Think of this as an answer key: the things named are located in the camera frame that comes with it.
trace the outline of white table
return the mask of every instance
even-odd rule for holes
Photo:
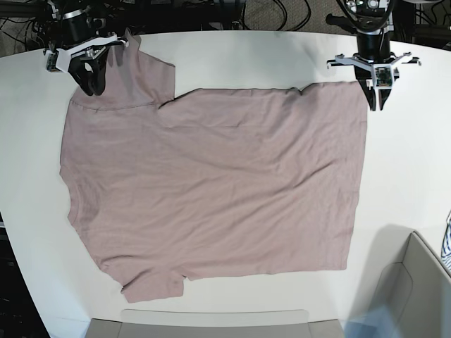
[[[142,37],[141,50],[176,65],[176,95],[204,88],[290,88],[354,80],[326,68],[357,51],[354,37],[290,32],[194,32]],[[180,298],[128,304],[67,220],[61,137],[76,83],[50,74],[41,51],[0,59],[0,211],[28,289],[54,337],[83,337],[90,318],[123,309],[248,312],[304,309],[309,321],[366,310],[381,271],[412,229],[440,251],[451,208],[451,53],[392,43],[402,65],[382,112],[370,112],[348,268],[185,281]]]

